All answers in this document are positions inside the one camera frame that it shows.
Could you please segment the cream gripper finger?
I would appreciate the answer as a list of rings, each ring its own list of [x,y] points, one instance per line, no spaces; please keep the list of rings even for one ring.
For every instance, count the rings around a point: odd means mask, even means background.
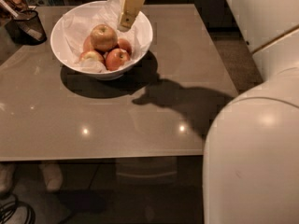
[[[145,0],[120,0],[118,29],[122,32],[129,31],[138,16]]]

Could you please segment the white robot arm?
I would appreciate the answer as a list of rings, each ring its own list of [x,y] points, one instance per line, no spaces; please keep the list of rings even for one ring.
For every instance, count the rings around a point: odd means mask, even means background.
[[[226,0],[263,83],[213,121],[205,224],[299,224],[299,0]]]

